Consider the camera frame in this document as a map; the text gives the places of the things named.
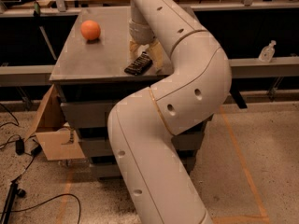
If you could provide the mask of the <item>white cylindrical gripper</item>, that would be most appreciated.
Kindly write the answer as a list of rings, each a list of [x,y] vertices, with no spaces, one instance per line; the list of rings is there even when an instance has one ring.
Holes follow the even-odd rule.
[[[146,52],[152,59],[155,70],[160,71],[163,68],[163,48],[160,42],[155,39],[155,34],[151,28],[147,24],[129,20],[129,33],[133,39],[129,42],[131,61],[133,62],[138,58],[140,45],[149,44]]]

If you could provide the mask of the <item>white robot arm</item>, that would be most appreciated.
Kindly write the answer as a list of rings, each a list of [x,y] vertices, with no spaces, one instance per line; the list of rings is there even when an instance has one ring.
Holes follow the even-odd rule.
[[[174,72],[120,100],[109,141],[142,224],[213,224],[172,145],[173,136],[209,118],[232,82],[216,38],[173,0],[132,0]]]

